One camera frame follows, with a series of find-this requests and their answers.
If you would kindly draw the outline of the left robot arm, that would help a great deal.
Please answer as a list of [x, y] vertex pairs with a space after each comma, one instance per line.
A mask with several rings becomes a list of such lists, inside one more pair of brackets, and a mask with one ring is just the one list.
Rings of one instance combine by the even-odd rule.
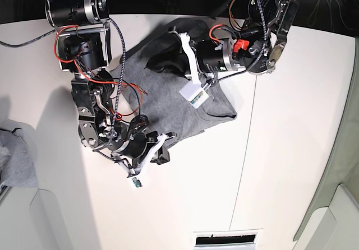
[[[160, 44], [168, 41], [169, 47], [152, 55], [146, 67], [191, 81], [204, 77], [212, 84], [243, 73], [271, 73], [298, 8], [296, 0], [250, 0], [242, 25], [237, 25], [231, 12], [228, 25], [177, 19], [156, 39]], [[220, 78], [220, 72], [228, 75]]]

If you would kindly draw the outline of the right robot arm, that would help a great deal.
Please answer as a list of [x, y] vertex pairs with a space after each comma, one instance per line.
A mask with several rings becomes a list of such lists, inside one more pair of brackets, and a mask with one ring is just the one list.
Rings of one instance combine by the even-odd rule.
[[171, 133], [148, 132], [143, 114], [126, 123], [118, 113], [120, 94], [130, 84], [107, 71], [113, 25], [107, 0], [45, 0], [45, 14], [56, 34], [54, 55], [74, 75], [71, 93], [82, 143], [97, 153], [108, 149], [108, 159], [127, 168], [169, 162], [163, 144]]

